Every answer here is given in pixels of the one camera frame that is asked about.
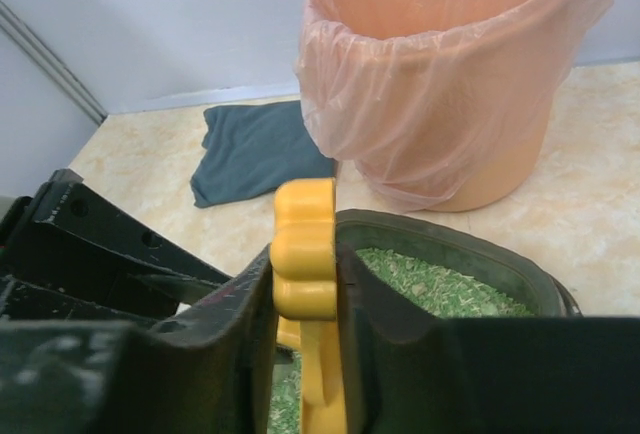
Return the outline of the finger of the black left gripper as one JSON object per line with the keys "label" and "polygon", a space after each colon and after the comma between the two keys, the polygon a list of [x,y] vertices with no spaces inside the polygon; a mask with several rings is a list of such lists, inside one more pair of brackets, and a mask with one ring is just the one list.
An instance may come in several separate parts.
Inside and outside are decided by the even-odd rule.
{"label": "finger of the black left gripper", "polygon": [[229,279],[80,182],[9,209],[12,319],[165,319]]}

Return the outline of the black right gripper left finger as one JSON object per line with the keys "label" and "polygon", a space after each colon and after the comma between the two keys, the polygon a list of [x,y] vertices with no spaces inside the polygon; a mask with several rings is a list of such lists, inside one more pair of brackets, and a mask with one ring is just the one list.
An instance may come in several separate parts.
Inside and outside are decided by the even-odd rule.
{"label": "black right gripper left finger", "polygon": [[266,252],[193,307],[124,320],[1,315],[5,433],[263,433],[276,315]]}

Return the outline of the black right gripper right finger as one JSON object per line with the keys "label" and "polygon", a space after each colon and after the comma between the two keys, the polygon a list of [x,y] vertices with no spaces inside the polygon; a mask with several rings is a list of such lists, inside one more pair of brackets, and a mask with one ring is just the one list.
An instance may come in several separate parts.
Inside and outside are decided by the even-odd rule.
{"label": "black right gripper right finger", "polygon": [[351,433],[635,433],[639,322],[438,318],[337,249]]}

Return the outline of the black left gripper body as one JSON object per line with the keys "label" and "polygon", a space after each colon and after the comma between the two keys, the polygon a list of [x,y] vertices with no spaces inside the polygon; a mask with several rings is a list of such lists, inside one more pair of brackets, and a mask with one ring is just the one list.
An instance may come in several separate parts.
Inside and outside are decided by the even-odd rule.
{"label": "black left gripper body", "polygon": [[1,317],[4,320],[160,318],[160,293],[134,278],[118,230],[147,235],[138,222],[84,185],[54,172],[32,196],[1,209]]}

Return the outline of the dark green litter box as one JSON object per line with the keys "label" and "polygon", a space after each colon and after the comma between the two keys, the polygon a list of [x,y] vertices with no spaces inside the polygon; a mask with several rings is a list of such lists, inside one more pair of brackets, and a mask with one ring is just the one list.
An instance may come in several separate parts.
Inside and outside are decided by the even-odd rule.
{"label": "dark green litter box", "polygon": [[453,229],[350,209],[336,236],[357,255],[363,280],[344,285],[342,311],[317,334],[319,370],[301,372],[304,433],[480,433],[479,416],[436,367],[443,342],[414,332],[437,319],[577,317],[580,308],[532,261]]}

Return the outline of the yellow plastic litter scoop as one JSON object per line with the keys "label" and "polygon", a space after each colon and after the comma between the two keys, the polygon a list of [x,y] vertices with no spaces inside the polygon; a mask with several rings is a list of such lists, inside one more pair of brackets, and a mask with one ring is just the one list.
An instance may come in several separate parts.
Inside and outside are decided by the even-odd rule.
{"label": "yellow plastic litter scoop", "polygon": [[269,259],[277,341],[301,356],[300,431],[345,433],[337,323],[336,180],[297,179],[274,196]]}

